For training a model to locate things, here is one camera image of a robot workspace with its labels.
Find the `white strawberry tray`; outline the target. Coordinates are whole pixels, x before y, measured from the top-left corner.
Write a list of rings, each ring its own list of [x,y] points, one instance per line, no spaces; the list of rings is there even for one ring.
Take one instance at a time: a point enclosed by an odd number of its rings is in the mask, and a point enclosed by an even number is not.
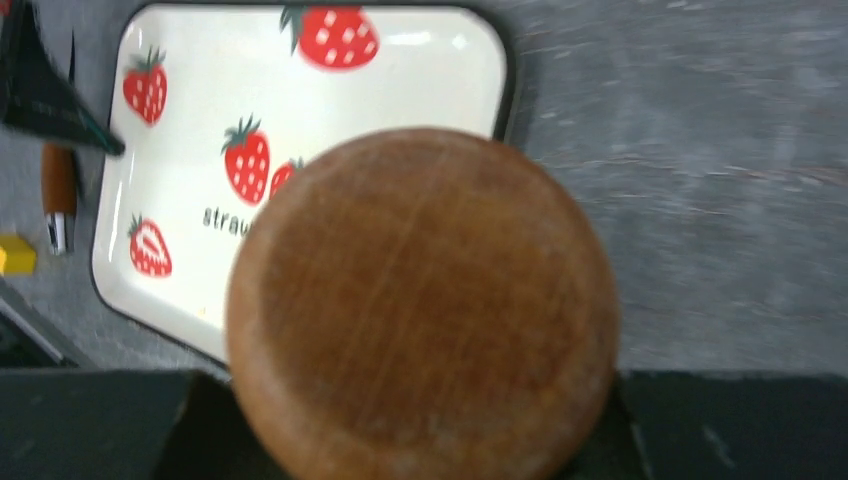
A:
[[[232,259],[300,168],[384,129],[503,139],[516,91],[506,25],[467,1],[154,1],[116,57],[95,288],[220,361]]]

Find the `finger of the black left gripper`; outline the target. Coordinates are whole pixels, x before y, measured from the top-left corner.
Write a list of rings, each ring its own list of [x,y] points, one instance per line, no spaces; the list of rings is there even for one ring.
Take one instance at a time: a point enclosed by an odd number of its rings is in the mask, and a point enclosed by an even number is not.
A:
[[[75,87],[75,73],[74,40],[62,71],[42,41],[33,2],[1,3],[1,124],[61,145],[122,155],[124,141],[92,115]]]

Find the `wooden dough roller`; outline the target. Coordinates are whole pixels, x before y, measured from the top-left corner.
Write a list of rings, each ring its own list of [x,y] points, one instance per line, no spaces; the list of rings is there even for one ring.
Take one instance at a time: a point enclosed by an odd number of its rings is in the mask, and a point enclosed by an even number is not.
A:
[[[605,406],[616,281],[516,149],[406,129],[341,144],[255,218],[226,340],[252,430],[297,479],[548,479]]]

